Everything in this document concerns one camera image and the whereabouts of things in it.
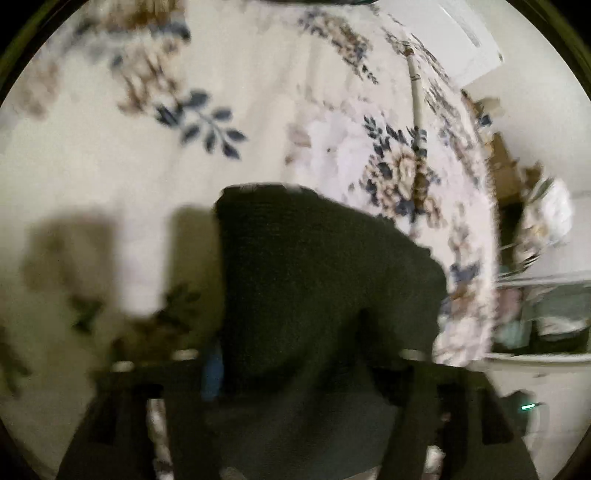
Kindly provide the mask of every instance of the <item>fabric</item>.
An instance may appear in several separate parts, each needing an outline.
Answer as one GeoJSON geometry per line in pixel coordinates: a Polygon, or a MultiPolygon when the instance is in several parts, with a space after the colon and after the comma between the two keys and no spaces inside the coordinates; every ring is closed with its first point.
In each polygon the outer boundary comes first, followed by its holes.
{"type": "Polygon", "coordinates": [[[522,270],[532,258],[563,241],[573,227],[573,204],[561,179],[544,176],[532,189],[515,234],[513,256],[522,270]]]}
{"type": "MultiPolygon", "coordinates": [[[[0,318],[31,373],[2,365],[21,396],[4,391],[0,414],[53,469],[129,319],[182,317],[195,344],[221,326],[210,209],[228,185],[300,184],[385,217],[445,272],[433,358],[489,349],[486,152],[459,90],[379,3],[92,1],[0,125],[0,318]]],[[[133,340],[146,353],[177,345],[148,333],[133,340]]]]}
{"type": "Polygon", "coordinates": [[[407,350],[431,356],[441,267],[390,221],[309,190],[227,189],[216,214],[226,313],[210,424],[222,465],[253,480],[379,465],[396,408],[372,372],[402,369],[407,350]]]}

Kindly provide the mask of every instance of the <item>blue leaf pattern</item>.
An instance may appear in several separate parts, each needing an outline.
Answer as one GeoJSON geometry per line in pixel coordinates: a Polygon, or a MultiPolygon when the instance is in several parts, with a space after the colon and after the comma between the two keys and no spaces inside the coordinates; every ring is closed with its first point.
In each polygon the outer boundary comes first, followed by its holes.
{"type": "Polygon", "coordinates": [[[215,120],[225,122],[232,119],[232,112],[228,108],[219,108],[212,113],[212,117],[215,120]]]}
{"type": "Polygon", "coordinates": [[[197,125],[197,124],[190,125],[189,128],[187,128],[183,132],[183,136],[181,137],[181,143],[184,145],[185,143],[189,142],[190,140],[197,138],[199,136],[200,132],[201,132],[201,127],[199,125],[197,125]]]}
{"type": "Polygon", "coordinates": [[[190,108],[201,108],[205,106],[207,101],[209,100],[209,95],[207,92],[203,90],[193,90],[191,91],[191,96],[189,99],[183,103],[184,106],[188,106],[190,108]]]}
{"type": "Polygon", "coordinates": [[[229,128],[226,130],[226,135],[230,140],[234,140],[235,142],[243,142],[246,140],[246,135],[242,132],[239,132],[235,128],[229,128]]]}
{"type": "Polygon", "coordinates": [[[197,139],[204,127],[209,126],[209,132],[203,140],[203,148],[212,154],[217,145],[221,145],[222,153],[228,159],[240,160],[240,154],[232,142],[244,142],[245,134],[235,128],[222,129],[218,122],[232,120],[232,110],[227,107],[216,108],[208,114],[204,111],[210,96],[204,90],[192,90],[185,100],[177,100],[175,107],[168,108],[164,105],[156,106],[156,120],[169,128],[181,129],[181,145],[197,139]],[[196,121],[185,126],[186,114],[196,121]]]}
{"type": "Polygon", "coordinates": [[[210,132],[207,134],[207,137],[205,139],[205,150],[207,151],[207,153],[212,153],[214,147],[216,146],[216,133],[214,132],[213,129],[210,130],[210,132]]]}
{"type": "Polygon", "coordinates": [[[167,127],[175,128],[178,127],[179,118],[168,110],[164,105],[160,105],[156,107],[156,111],[158,112],[158,116],[156,120],[167,127]]]}

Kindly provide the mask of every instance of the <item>blanket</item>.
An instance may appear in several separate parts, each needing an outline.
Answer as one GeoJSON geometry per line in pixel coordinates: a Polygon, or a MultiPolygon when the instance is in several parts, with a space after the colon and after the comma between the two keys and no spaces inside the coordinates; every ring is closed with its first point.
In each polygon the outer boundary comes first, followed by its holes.
{"type": "Polygon", "coordinates": [[[430,249],[448,292],[433,358],[481,358],[496,233],[475,125],[379,3],[89,2],[0,108],[5,423],[55,470],[130,318],[221,322],[210,209],[238,183],[306,186],[430,249]]]}

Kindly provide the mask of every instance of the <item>white wall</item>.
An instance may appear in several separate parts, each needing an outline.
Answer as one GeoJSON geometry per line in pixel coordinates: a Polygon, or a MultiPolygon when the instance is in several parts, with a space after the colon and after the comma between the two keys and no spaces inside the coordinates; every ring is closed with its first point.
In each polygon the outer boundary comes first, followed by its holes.
{"type": "Polygon", "coordinates": [[[591,191],[591,101],[545,37],[504,0],[466,0],[505,63],[471,83],[474,100],[497,96],[496,127],[522,164],[542,161],[572,192],[591,191]]]}

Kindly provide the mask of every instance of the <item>floral bedspread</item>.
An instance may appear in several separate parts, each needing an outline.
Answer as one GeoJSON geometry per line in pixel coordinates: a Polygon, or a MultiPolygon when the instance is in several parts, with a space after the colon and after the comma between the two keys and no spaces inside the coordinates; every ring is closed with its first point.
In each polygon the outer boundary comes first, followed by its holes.
{"type": "Polygon", "coordinates": [[[0,396],[2,418],[55,469],[122,319],[175,304],[189,323],[220,320],[203,212],[236,183],[311,187],[429,247],[449,291],[434,359],[480,358],[496,233],[475,128],[438,61],[379,3],[90,2],[0,109],[0,360],[21,394],[0,396]],[[188,253],[170,258],[171,245],[188,253]]]}

